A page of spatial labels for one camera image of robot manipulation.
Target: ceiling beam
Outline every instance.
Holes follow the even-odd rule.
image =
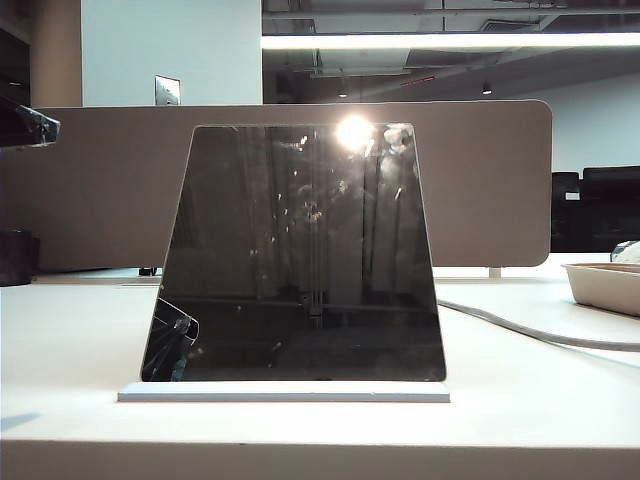
[[[319,12],[263,12],[265,20],[325,20],[335,18],[362,18],[362,16],[381,17],[394,20],[411,19],[416,17],[522,17],[526,15],[638,15],[640,7],[616,8],[566,8],[566,7],[522,7],[522,8],[432,8],[427,10],[407,10],[401,12],[385,11],[319,11]]]

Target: wall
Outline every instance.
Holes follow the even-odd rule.
[[[80,0],[37,0],[31,31],[31,105],[82,106]]]
[[[183,105],[262,103],[260,0],[82,0],[85,106],[153,105],[154,75]]]
[[[640,165],[640,74],[518,98],[544,100],[553,112],[553,171]]]

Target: desk surface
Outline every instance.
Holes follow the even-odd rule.
[[[557,259],[543,269],[526,271],[543,275],[517,278],[520,269],[514,270],[510,275],[516,277],[498,280],[439,279],[437,293],[554,333],[640,342],[640,319],[576,305]],[[68,451],[76,462],[79,452],[84,452],[85,460],[102,459],[107,473],[95,478],[111,478],[109,472],[121,474],[106,459],[124,459],[119,468],[125,468],[127,454],[133,455],[129,458],[133,463],[150,455],[155,464],[163,465],[165,460],[157,458],[159,450],[132,454],[123,446],[130,446],[129,442],[142,442],[139,445],[145,448],[173,445],[174,454],[185,445],[208,445],[210,449],[198,455],[217,462],[245,459],[252,446],[264,444],[296,449],[354,446],[357,458],[367,455],[365,446],[376,446],[378,453],[367,460],[369,468],[383,461],[381,446],[410,445],[414,448],[407,452],[416,452],[416,447],[424,451],[413,460],[405,459],[407,472],[423,471],[425,459],[430,459],[449,473],[451,468],[461,468],[458,462],[447,461],[448,454],[433,457],[442,449],[429,451],[432,456],[425,452],[451,447],[471,455],[469,462],[485,465],[486,475],[498,472],[505,478],[509,468],[520,472],[529,461],[532,468],[543,468],[536,466],[538,455],[553,451],[547,449],[579,455],[558,461],[569,462],[566,468],[581,462],[588,478],[599,472],[592,459],[602,461],[609,454],[616,456],[607,468],[622,469],[619,478],[640,468],[640,354],[585,353],[549,345],[441,309],[451,404],[123,404],[116,402],[116,393],[137,379],[157,287],[148,283],[83,285],[81,280],[42,283],[46,281],[1,292],[4,473],[28,476],[20,462],[32,455],[47,458],[38,467],[30,463],[27,473],[33,478],[45,476],[53,465],[62,468],[60,464],[66,465],[60,457],[63,445],[74,446]],[[99,450],[105,445],[115,450],[109,454]],[[214,445],[220,448],[213,450]],[[229,450],[234,445],[243,446],[242,452]],[[476,452],[475,447],[496,447],[513,455],[478,457],[469,453]],[[523,448],[535,455],[521,458],[526,454]],[[599,453],[580,456],[581,450]],[[55,459],[47,454],[52,451],[57,452]],[[297,452],[269,450],[274,455],[269,458],[274,462],[279,454],[289,458],[292,451]],[[187,458],[189,454],[180,455]],[[256,455],[264,460],[262,453]],[[355,467],[349,467],[349,461],[343,460],[345,469],[332,475],[353,473]],[[494,471],[491,465],[502,467]],[[166,465],[158,468],[156,474],[171,471]],[[327,471],[323,472],[318,478],[326,477]],[[384,478],[389,473],[384,472],[381,464],[370,478]],[[567,474],[555,467],[550,472]],[[240,475],[227,473],[229,478],[235,478],[232,473]]]

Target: white desk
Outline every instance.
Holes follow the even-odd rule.
[[[539,271],[437,290],[536,328],[640,341],[640,319],[575,305],[557,265]],[[157,287],[73,282],[1,292],[3,479],[640,476],[639,354],[441,309],[451,404],[123,404]]]

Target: ceiling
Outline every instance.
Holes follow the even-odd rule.
[[[640,1],[263,0],[262,27],[263,35],[638,31]],[[461,100],[481,96],[487,80],[501,86],[496,95],[506,97],[635,72],[639,54],[534,48],[265,51],[265,102]]]

